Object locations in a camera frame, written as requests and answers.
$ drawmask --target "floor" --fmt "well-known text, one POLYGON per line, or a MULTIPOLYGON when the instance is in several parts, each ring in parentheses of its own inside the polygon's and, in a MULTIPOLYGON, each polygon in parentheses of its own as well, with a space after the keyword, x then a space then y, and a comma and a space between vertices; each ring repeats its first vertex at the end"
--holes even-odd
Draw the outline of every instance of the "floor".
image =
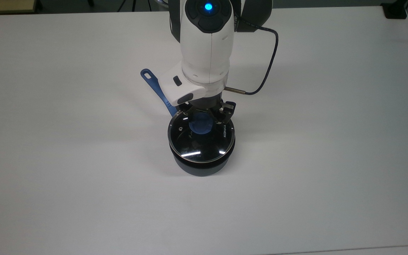
MULTIPOLYGON (((166 10, 156 0, 94 0, 89 6, 87 0, 41 0, 43 9, 39 13, 86 13, 166 10)), ((274 8, 334 7, 334 6, 379 6, 382 2, 393 0, 273 0, 274 8)))

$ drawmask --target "blue handle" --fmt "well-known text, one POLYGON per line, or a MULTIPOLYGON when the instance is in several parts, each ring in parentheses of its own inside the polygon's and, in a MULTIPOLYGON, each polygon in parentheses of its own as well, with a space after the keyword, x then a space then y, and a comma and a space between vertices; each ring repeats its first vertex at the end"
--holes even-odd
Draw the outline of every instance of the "blue handle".
POLYGON ((154 92, 160 97, 160 99, 165 103, 168 111, 170 111, 171 116, 174 116, 177 112, 177 109, 170 104, 170 102, 165 97, 165 94, 160 88, 160 84, 158 84, 158 79, 149 69, 141 70, 141 77, 149 84, 149 86, 154 90, 154 92))

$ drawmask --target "black cable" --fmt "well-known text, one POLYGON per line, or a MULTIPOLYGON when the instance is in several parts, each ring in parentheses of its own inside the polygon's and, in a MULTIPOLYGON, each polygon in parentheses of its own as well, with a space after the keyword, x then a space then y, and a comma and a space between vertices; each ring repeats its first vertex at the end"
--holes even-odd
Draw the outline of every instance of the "black cable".
POLYGON ((251 26, 251 27, 254 27, 256 29, 267 31, 267 32, 270 32, 272 34, 275 34, 275 48, 273 49, 272 58, 270 59, 270 63, 268 64, 268 68, 267 68, 267 71, 265 73, 264 79, 262 80, 261 85, 254 92, 245 92, 245 95, 254 95, 254 94, 256 94, 257 92, 259 92, 262 89, 262 87, 265 84, 265 81, 267 80, 268 74, 270 73, 270 68, 272 68, 273 60, 275 59, 275 55, 277 54, 278 41, 279 41, 278 33, 277 33, 277 31, 275 31, 273 29, 265 28, 265 27, 262 27, 262 26, 257 26, 257 25, 251 24, 250 22, 246 21, 245 19, 241 18, 238 15, 236 15, 236 17, 237 17, 237 19, 239 19, 243 23, 247 24, 248 26, 251 26))
POLYGON ((118 9, 118 12, 122 9, 122 6, 124 5, 125 1, 126 1, 126 0, 124 0, 124 1, 122 2, 122 4, 120 5, 120 7, 119 7, 119 9, 118 9))

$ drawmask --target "white table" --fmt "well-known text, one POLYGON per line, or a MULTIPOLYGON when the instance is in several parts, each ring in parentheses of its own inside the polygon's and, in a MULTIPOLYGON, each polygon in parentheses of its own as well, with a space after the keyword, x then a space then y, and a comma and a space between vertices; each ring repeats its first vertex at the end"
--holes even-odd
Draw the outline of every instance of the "white table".
MULTIPOLYGON (((168 13, 0 16, 0 255, 260 255, 408 245, 408 19, 274 10, 277 58, 222 171, 168 148, 139 72, 177 63, 168 13)), ((252 91, 273 37, 237 34, 252 91)))
POLYGON ((310 252, 305 255, 408 255, 407 247, 310 252))

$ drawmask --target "button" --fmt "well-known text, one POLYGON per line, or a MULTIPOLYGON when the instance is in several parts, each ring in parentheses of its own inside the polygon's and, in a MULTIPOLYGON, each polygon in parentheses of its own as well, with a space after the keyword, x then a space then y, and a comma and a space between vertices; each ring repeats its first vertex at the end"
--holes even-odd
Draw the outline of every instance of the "button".
POLYGON ((228 2, 223 1, 221 5, 221 14, 223 14, 223 16, 228 16, 230 14, 230 10, 231 5, 228 2))
POLYGON ((220 3, 214 0, 201 0, 198 2, 198 10, 204 16, 214 16, 220 10, 220 3), (206 5, 212 5, 212 8, 206 8, 206 5))
POLYGON ((178 76, 174 76, 173 80, 174 80, 174 83, 177 85, 177 87, 182 85, 182 82, 180 81, 178 76))
POLYGON ((196 10, 196 0, 188 0, 187 12, 191 19, 196 19, 198 16, 198 11, 196 10))
POLYGON ((177 100, 178 104, 183 104, 193 99, 193 94, 189 93, 177 100))
POLYGON ((223 20, 218 16, 213 16, 212 18, 201 18, 198 25, 204 31, 215 31, 220 29, 220 27, 223 25, 223 20))

